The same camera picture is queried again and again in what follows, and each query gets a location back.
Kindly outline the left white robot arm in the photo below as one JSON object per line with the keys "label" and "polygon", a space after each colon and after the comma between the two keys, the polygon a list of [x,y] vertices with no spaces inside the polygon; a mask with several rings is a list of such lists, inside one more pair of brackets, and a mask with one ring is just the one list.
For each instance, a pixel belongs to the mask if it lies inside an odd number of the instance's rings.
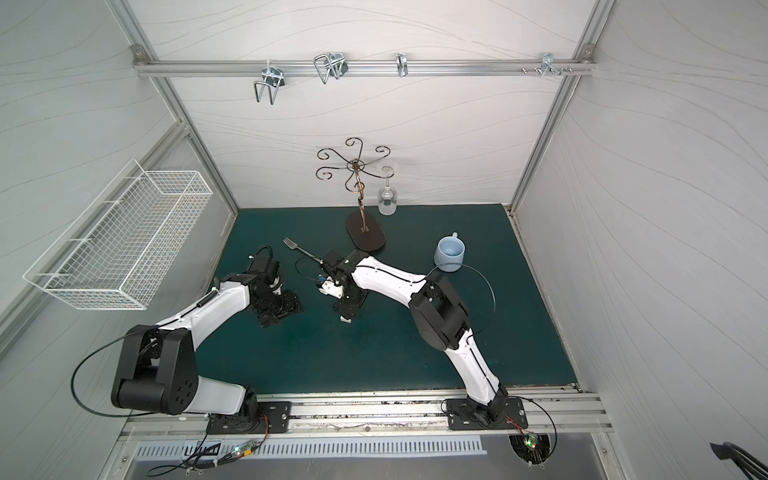
{"label": "left white robot arm", "polygon": [[112,404],[145,413],[256,418],[253,389],[203,377],[196,357],[204,340],[245,310],[255,312],[263,327],[301,311],[298,295],[283,288],[280,264],[271,253],[252,256],[245,272],[226,276],[170,318],[129,330],[120,352]]}

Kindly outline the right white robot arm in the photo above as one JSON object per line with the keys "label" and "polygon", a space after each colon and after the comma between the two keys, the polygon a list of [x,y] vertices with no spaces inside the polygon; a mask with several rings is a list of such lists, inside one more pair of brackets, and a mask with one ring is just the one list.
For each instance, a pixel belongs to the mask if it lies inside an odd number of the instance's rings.
{"label": "right white robot arm", "polygon": [[484,428],[504,420],[508,392],[480,352],[468,307],[445,275],[408,273],[360,250],[347,256],[330,251],[317,262],[325,273],[318,290],[335,298],[333,308],[342,321],[350,322],[371,292],[405,306],[422,339],[444,352],[463,380],[464,416]]}

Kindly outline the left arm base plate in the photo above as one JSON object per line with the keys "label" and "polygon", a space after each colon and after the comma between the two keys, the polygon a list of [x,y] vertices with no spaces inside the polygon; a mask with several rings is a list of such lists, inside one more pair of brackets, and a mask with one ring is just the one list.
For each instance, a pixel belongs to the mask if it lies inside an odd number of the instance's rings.
{"label": "left arm base plate", "polygon": [[245,404],[235,415],[211,414],[208,435],[282,434],[288,430],[292,403],[288,401]]}

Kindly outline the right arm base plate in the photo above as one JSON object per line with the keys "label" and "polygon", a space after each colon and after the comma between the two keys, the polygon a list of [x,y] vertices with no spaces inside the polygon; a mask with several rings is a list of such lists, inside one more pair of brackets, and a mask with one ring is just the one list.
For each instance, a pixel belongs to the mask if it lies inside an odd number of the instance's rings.
{"label": "right arm base plate", "polygon": [[529,426],[518,397],[505,399],[499,408],[486,407],[469,398],[446,399],[440,409],[451,431],[526,430]]}

